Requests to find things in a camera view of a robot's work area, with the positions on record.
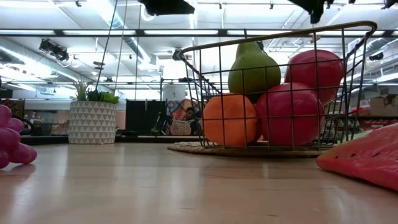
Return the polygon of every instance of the white geometric planter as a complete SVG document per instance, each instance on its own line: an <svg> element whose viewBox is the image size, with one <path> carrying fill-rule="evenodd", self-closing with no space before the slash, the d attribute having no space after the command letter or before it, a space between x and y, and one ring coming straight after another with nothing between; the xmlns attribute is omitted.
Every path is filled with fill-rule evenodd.
<svg viewBox="0 0 398 224"><path fill-rule="evenodd" d="M69 143L112 144L115 128L115 104L95 101L70 104Z"/></svg>

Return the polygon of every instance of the green pear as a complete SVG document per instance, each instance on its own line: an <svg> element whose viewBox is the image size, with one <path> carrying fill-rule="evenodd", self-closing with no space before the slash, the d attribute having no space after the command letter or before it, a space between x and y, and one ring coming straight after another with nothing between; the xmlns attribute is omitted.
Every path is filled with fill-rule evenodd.
<svg viewBox="0 0 398 224"><path fill-rule="evenodd" d="M279 84L280 68L274 59L265 54L256 42L238 45L236 59L228 75L231 93L266 91Z"/></svg>

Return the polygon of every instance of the round placemat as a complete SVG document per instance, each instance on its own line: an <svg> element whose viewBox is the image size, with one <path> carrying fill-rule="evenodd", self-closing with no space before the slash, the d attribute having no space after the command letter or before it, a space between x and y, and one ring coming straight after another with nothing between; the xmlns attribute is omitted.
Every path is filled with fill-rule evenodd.
<svg viewBox="0 0 398 224"><path fill-rule="evenodd" d="M311 149L298 148L286 149L272 147L203 147L200 142L177 142L169 146L167 149L188 152L193 154L206 154L214 156L235 156L235 157L316 157L330 148Z"/></svg>

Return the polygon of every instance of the watermelon slice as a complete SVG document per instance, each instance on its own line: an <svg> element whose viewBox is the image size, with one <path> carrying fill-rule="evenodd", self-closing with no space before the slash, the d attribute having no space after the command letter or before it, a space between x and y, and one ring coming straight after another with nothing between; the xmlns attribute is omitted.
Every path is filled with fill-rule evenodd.
<svg viewBox="0 0 398 224"><path fill-rule="evenodd" d="M317 158L317 165L398 191L398 124L335 146Z"/></svg>

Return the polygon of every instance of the wooden table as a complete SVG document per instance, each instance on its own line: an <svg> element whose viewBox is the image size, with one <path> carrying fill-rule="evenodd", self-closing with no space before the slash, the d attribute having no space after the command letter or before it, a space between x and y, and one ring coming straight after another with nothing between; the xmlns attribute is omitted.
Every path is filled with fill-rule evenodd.
<svg viewBox="0 0 398 224"><path fill-rule="evenodd" d="M36 146L0 171L0 223L397 223L398 194L314 159L181 154L167 144Z"/></svg>

